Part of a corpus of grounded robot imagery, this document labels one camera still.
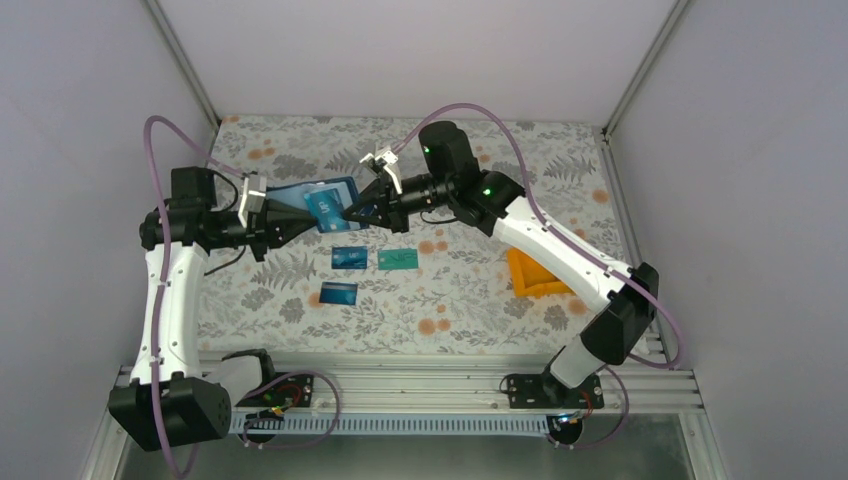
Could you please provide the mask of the light blue credit card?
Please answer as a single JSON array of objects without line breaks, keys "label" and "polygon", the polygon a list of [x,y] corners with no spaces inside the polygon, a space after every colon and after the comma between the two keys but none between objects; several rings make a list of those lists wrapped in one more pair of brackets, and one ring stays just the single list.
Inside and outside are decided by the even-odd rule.
[{"label": "light blue credit card", "polygon": [[317,219],[320,233],[334,233],[349,229],[343,218],[342,199],[335,188],[314,190],[304,195],[308,210]]}]

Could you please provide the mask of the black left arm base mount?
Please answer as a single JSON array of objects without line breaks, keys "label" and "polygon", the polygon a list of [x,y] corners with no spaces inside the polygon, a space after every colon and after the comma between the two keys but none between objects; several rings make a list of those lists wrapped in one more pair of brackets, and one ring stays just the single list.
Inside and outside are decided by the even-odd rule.
[{"label": "black left arm base mount", "polygon": [[248,349],[225,355],[215,375],[236,407],[286,410],[311,405],[315,376],[301,373],[275,383],[287,372],[276,369],[266,349]]}]

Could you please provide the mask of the green credit card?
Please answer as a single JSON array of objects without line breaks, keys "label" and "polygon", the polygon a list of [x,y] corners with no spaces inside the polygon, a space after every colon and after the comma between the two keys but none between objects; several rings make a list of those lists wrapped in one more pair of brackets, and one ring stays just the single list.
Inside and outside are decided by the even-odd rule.
[{"label": "green credit card", "polygon": [[411,248],[380,250],[377,264],[381,271],[415,270],[419,268],[418,251]]}]

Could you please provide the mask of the blue leather card holder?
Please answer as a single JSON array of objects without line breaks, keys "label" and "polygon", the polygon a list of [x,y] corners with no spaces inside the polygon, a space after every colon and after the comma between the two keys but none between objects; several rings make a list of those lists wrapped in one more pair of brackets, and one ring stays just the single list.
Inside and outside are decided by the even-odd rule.
[{"label": "blue leather card holder", "polygon": [[369,228],[365,223],[343,218],[343,211],[359,200],[355,181],[350,176],[270,188],[267,197],[308,211],[317,219],[316,228],[322,234]]}]

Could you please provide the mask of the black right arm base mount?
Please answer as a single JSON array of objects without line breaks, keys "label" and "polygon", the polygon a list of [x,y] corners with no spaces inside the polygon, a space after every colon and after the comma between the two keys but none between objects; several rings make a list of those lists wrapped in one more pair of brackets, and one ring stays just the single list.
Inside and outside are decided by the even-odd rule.
[{"label": "black right arm base mount", "polygon": [[512,373],[502,378],[498,391],[507,396],[511,409],[599,409],[605,406],[597,374],[578,387],[566,387],[551,374]]}]

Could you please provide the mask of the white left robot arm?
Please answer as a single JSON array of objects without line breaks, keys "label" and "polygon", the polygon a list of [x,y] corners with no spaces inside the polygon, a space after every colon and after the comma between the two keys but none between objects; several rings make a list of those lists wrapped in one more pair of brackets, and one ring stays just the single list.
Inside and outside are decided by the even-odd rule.
[{"label": "white left robot arm", "polygon": [[204,375],[199,357],[201,290],[211,252],[244,247],[255,260],[316,226],[309,211],[249,193],[239,207],[217,207],[218,173],[171,172],[171,196],[140,226],[148,292],[144,330],[130,381],[114,388],[108,410],[147,452],[221,439],[243,398],[270,402],[278,377],[264,349],[223,357]]}]

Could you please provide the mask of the dark blue credit card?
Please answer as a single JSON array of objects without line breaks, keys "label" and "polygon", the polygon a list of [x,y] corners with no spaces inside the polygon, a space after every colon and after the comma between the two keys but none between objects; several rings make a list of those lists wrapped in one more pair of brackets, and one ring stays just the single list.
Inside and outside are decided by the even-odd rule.
[{"label": "dark blue credit card", "polygon": [[367,265],[368,249],[364,246],[331,249],[331,268],[334,270],[365,270]]}]

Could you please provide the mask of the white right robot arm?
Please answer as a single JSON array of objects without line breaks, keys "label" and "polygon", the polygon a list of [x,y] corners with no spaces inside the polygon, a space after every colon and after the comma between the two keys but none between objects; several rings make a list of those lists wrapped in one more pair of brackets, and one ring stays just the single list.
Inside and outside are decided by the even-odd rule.
[{"label": "white right robot arm", "polygon": [[545,216],[527,188],[480,167],[455,123],[431,123],[418,140],[427,165],[421,175],[402,178],[391,147],[360,159],[376,178],[345,210],[345,219],[403,233],[410,216],[446,206],[459,222],[518,249],[563,281],[594,314],[543,373],[544,399],[567,406],[587,377],[622,364],[655,319],[658,272],[647,263],[632,267],[610,258]]}]

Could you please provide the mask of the blue striped credit card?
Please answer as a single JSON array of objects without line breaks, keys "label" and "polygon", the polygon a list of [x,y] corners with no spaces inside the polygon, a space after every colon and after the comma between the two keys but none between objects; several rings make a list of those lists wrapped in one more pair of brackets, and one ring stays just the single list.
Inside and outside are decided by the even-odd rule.
[{"label": "blue striped credit card", "polygon": [[357,302],[356,283],[323,282],[319,293],[322,304],[354,306]]}]

